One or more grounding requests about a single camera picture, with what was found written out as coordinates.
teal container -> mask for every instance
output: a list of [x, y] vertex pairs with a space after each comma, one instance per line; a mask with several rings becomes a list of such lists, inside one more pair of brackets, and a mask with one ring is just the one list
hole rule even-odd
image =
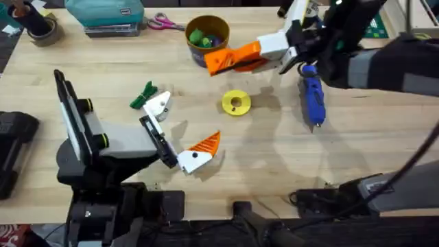
[[0, 3], [0, 21], [4, 21], [15, 28], [21, 27], [20, 23], [16, 22], [11, 16], [8, 15], [8, 7], [4, 3]]
[[145, 12], [140, 0], [65, 0], [64, 3], [84, 27], [141, 23]]

orange plastic piece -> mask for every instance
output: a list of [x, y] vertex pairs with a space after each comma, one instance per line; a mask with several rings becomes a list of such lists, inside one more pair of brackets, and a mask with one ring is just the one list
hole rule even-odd
[[252, 71], [267, 62], [265, 58], [262, 58], [259, 55], [260, 52], [261, 45], [259, 44], [259, 41], [254, 41], [236, 50], [225, 48], [205, 54], [204, 60], [206, 61], [209, 74], [213, 76], [216, 75], [218, 71], [231, 67], [238, 62], [261, 59], [258, 62], [235, 69], [240, 72]]
[[189, 148], [191, 151], [208, 152], [214, 156], [217, 153], [220, 144], [221, 132], [217, 131], [215, 134], [207, 137], [199, 142], [197, 145]]

pink scissors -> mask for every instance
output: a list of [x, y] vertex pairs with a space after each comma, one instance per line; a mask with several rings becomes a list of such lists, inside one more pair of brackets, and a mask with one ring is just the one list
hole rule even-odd
[[165, 29], [175, 29], [184, 31], [185, 27], [182, 25], [177, 25], [169, 20], [165, 13], [157, 13], [154, 15], [153, 19], [148, 19], [148, 27], [153, 30], [165, 30]]

glue gun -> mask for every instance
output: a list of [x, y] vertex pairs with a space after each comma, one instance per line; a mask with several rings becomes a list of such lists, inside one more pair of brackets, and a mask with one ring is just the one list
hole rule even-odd
[[317, 75], [316, 67], [314, 65], [304, 65], [302, 68], [305, 83], [305, 98], [307, 103], [308, 116], [311, 124], [320, 127], [326, 117], [326, 110], [324, 109], [323, 90], [320, 79]]

tape roll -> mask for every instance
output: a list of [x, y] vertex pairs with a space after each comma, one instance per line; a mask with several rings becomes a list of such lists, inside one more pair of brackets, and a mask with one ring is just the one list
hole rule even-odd
[[222, 108], [232, 116], [242, 116], [246, 114], [252, 105], [250, 96], [240, 90], [231, 90], [224, 94], [222, 98]]

